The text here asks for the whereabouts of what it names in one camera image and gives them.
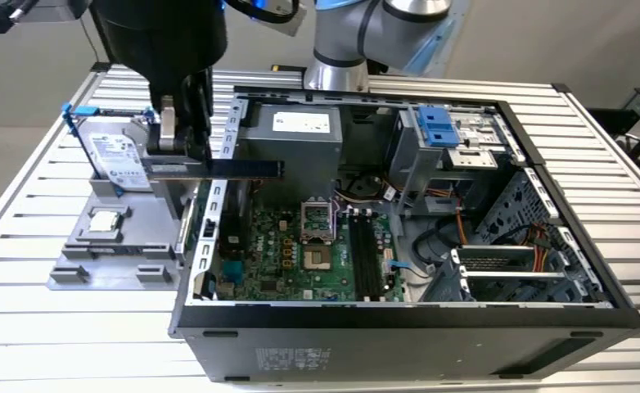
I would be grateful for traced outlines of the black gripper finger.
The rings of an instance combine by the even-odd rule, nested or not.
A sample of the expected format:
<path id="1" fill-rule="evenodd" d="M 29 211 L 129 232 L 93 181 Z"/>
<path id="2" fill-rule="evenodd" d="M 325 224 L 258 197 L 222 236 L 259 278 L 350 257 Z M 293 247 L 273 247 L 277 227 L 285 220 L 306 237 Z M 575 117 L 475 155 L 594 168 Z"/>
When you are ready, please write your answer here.
<path id="1" fill-rule="evenodd" d="M 183 83 L 186 151 L 198 160 L 213 160 L 210 136 L 214 105 L 214 71 L 206 68 L 190 75 Z"/>
<path id="2" fill-rule="evenodd" d="M 214 160 L 209 137 L 178 111 L 171 95 L 161 98 L 161 109 L 149 120 L 145 169 L 151 179 L 213 179 Z"/>

